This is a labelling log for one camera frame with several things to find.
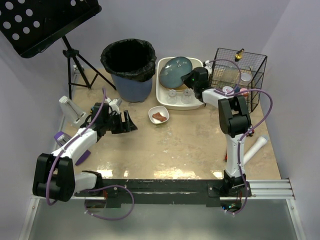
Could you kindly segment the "small white green bowl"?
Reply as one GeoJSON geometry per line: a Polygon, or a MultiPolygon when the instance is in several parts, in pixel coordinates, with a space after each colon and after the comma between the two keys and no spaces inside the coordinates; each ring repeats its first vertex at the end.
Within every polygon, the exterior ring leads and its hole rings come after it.
{"type": "Polygon", "coordinates": [[[170,118],[167,108],[161,105],[150,108],[148,116],[150,121],[155,125],[163,124],[170,118]]]}

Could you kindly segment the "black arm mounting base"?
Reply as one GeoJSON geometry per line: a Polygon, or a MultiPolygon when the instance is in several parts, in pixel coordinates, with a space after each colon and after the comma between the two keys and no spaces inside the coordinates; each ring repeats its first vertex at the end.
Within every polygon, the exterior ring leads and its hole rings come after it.
{"type": "Polygon", "coordinates": [[[223,198],[244,200],[252,196],[249,182],[227,179],[103,179],[96,188],[82,190],[77,197],[106,201],[107,208],[136,205],[205,205],[220,207],[223,198]]]}

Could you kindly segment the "yellow plastic plate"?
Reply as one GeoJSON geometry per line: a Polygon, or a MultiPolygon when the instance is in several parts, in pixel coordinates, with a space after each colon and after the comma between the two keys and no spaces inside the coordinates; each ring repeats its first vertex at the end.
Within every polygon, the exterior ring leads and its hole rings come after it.
{"type": "Polygon", "coordinates": [[[189,89],[189,87],[186,86],[185,84],[182,84],[181,86],[174,88],[174,90],[177,92],[184,91],[185,89],[189,89]]]}

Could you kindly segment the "red label brown jar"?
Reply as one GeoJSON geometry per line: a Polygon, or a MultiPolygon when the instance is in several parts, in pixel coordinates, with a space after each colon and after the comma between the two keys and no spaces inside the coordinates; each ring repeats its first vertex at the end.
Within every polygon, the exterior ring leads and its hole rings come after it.
{"type": "Polygon", "coordinates": [[[231,86],[224,86],[222,92],[225,96],[231,96],[235,93],[234,89],[231,86]]]}

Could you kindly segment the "clear wine glass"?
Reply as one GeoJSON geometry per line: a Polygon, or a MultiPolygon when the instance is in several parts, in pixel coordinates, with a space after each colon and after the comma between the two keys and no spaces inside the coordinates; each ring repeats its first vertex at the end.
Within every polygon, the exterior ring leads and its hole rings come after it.
{"type": "Polygon", "coordinates": [[[168,91],[167,99],[166,99],[168,104],[175,105],[178,101],[177,97],[177,91],[174,89],[170,89],[168,91]]]}
{"type": "Polygon", "coordinates": [[[181,97],[181,102],[185,105],[190,104],[192,102],[192,97],[193,97],[192,94],[193,94],[193,91],[190,88],[185,89],[181,97]]]}

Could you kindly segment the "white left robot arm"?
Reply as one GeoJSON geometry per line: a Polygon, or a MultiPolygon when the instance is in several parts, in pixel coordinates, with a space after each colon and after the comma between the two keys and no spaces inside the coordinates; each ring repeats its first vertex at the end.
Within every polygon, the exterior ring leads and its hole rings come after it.
{"type": "Polygon", "coordinates": [[[74,166],[80,157],[95,145],[106,132],[124,134],[137,130],[129,111],[120,112],[112,103],[97,102],[76,134],[52,153],[42,153],[36,160],[32,193],[46,198],[48,205],[67,202],[82,191],[99,191],[102,175],[84,170],[75,174],[74,166]]]}

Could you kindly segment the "pink meat piece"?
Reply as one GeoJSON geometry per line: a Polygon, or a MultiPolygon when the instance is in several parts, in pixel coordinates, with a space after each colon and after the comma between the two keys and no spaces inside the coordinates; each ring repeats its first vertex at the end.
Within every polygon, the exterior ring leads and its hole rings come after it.
{"type": "Polygon", "coordinates": [[[152,115],[152,118],[160,122],[165,122],[167,120],[167,118],[165,116],[162,116],[160,112],[154,113],[152,115]]]}

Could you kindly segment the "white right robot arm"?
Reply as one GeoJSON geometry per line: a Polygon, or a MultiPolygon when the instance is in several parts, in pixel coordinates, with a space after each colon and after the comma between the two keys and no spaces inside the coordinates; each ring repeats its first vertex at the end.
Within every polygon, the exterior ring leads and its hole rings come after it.
{"type": "Polygon", "coordinates": [[[219,126],[227,142],[227,163],[219,193],[231,196],[245,189],[244,145],[251,118],[244,96],[224,93],[210,86],[209,71],[205,67],[194,68],[181,80],[199,101],[218,109],[219,126]]]}

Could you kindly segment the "blue ceramic plate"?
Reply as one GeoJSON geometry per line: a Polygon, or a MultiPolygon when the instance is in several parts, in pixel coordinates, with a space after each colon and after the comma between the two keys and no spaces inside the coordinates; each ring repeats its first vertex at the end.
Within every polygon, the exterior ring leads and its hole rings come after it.
{"type": "Polygon", "coordinates": [[[193,70],[192,62],[184,57],[171,58],[162,68],[159,74],[159,82],[167,89],[175,89],[184,83],[182,76],[189,74],[193,70]]]}

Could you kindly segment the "pink lid spice jar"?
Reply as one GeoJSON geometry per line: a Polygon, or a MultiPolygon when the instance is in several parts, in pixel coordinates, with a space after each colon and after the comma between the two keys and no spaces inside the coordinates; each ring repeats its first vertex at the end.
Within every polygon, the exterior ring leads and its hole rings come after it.
{"type": "Polygon", "coordinates": [[[248,91],[247,88],[241,88],[239,90],[239,95],[240,96],[244,96],[245,98],[247,98],[249,96],[250,91],[248,91]]]}

